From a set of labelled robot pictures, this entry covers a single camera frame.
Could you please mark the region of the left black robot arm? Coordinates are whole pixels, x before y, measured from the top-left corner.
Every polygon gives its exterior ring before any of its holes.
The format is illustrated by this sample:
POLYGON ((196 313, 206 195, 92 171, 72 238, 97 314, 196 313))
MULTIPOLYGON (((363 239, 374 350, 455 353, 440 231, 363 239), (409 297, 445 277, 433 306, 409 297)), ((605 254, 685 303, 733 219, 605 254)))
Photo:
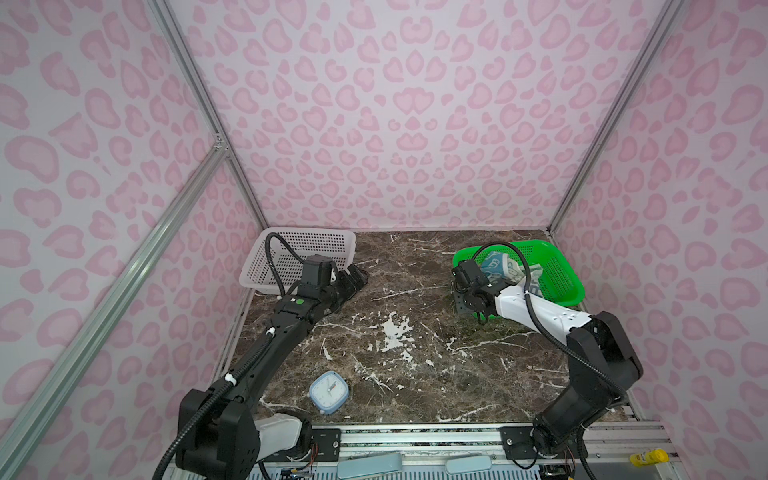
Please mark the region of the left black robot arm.
POLYGON ((278 413, 257 420, 254 408, 266 387, 326 316, 368 283, 355 264, 337 269, 320 255, 309 257, 301 278, 277 301, 265 331, 250 350, 206 390, 190 390, 179 406, 178 433, 153 474, 170 464, 206 479, 246 479, 253 467, 283 451, 307 450, 311 422, 299 414, 278 413))

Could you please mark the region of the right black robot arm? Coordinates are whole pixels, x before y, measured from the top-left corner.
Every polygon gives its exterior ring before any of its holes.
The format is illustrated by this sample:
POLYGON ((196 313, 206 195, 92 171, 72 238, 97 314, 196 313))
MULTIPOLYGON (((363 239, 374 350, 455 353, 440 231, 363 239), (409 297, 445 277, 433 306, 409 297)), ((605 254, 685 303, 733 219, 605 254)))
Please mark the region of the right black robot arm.
POLYGON ((516 321, 541 334, 568 359, 569 380, 533 420, 537 453, 553 456, 609 410, 628 403, 628 390, 644 369, 618 318, 562 307, 505 278, 490 280, 473 260, 452 270, 461 302, 482 318, 516 321))

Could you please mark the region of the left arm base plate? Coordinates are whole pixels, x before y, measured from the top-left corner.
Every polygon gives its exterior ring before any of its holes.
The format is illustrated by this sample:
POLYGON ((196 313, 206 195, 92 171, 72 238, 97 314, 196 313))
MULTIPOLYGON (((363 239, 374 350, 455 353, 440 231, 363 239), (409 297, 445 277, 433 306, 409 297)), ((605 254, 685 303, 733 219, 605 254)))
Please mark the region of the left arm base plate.
POLYGON ((336 462, 341 447, 341 430, 338 428, 312 428, 299 434, 297 444, 267 457, 266 463, 301 463, 310 461, 336 462))

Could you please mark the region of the green plastic basket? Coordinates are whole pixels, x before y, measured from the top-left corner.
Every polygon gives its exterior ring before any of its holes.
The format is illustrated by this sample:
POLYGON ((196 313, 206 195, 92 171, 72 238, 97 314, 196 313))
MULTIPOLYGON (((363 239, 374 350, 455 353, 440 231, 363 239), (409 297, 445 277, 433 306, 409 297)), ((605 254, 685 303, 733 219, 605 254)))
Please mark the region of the green plastic basket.
MULTIPOLYGON (((555 245, 544 240, 517 241, 513 242, 513 245, 523 253, 529 265, 539 264, 543 268, 539 280, 542 295, 538 297, 563 308, 577 307, 583 301, 584 286, 555 245)), ((508 246, 493 245, 476 254, 478 250, 480 250, 479 246, 459 250, 454 254, 452 266, 455 267, 462 260, 474 259, 481 267, 483 260, 492 251, 510 253, 522 264, 519 255, 508 246)))

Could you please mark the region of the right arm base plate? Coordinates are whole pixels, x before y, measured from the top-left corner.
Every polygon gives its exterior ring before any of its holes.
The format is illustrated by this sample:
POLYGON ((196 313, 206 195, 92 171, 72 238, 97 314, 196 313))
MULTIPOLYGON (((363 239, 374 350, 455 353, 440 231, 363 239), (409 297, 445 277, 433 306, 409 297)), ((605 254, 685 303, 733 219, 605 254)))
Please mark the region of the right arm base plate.
POLYGON ((544 428, 533 425, 505 426, 499 433, 507 460, 530 464, 544 459, 579 459, 574 435, 553 436, 544 428))

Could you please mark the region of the white perforated plastic basket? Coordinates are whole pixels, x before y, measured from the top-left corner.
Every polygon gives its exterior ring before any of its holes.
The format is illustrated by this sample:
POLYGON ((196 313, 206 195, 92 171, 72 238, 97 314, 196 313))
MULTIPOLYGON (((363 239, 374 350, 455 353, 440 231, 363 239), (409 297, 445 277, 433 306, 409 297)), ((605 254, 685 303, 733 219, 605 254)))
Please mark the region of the white perforated plastic basket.
MULTIPOLYGON (((239 275, 239 283, 247 289, 255 289, 264 295, 278 295, 279 288, 266 255, 266 239, 269 234, 280 235, 302 259, 318 254, 332 258, 340 269, 346 269, 353 261, 356 250, 356 234, 349 230, 320 228, 272 227, 257 237, 239 275)), ((273 263, 285 289, 301 277, 302 265, 279 240, 269 245, 273 263)))

